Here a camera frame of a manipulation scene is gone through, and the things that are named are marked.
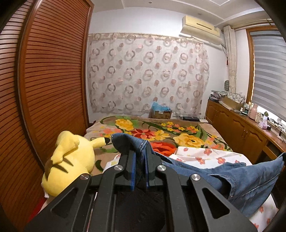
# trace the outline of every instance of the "window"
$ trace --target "window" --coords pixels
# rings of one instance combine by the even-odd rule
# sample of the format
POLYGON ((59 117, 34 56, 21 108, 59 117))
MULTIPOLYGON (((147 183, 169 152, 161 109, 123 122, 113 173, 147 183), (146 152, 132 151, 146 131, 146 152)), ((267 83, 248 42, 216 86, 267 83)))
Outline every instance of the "window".
POLYGON ((247 29, 250 72, 247 102, 286 121, 286 42, 274 26, 247 29))

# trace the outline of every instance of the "zebra roller blind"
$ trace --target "zebra roller blind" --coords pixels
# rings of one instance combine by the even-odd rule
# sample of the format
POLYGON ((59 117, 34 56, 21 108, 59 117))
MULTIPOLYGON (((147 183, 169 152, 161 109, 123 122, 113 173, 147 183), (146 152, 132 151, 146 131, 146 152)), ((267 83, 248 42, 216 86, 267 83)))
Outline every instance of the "zebra roller blind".
POLYGON ((286 43, 279 31, 255 31, 252 102, 286 121, 286 43))

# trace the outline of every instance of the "sheer curtain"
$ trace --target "sheer curtain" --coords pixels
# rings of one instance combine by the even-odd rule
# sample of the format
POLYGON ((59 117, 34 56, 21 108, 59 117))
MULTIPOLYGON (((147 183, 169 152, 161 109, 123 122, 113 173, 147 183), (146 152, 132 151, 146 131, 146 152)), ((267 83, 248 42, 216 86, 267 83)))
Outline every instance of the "sheer curtain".
POLYGON ((234 29, 229 25, 223 28, 229 61, 229 93, 236 92, 237 45, 234 29))
POLYGON ((209 62, 195 39, 91 34, 87 71, 93 113, 141 116, 156 101, 179 115, 200 117, 209 62))

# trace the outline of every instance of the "pink bottle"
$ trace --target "pink bottle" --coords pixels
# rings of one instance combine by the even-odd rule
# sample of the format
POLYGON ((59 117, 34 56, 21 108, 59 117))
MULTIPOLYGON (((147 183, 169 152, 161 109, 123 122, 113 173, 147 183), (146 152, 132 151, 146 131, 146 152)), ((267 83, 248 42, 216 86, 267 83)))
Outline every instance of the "pink bottle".
POLYGON ((255 118, 256 118, 257 106, 258 106, 257 104, 254 104, 254 106, 250 110, 250 114, 248 115, 248 117, 250 117, 253 120, 255 120, 255 118))

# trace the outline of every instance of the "plush toy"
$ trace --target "plush toy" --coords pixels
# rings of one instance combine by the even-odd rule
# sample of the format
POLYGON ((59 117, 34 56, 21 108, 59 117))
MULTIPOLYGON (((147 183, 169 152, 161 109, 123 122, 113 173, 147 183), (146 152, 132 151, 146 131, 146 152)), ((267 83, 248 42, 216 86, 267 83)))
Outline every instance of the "plush toy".
POLYGON ((42 186, 45 191, 56 197, 83 173, 90 173, 95 162, 94 148, 110 142, 109 138, 88 141, 69 131, 59 134, 56 149, 45 164, 42 186))

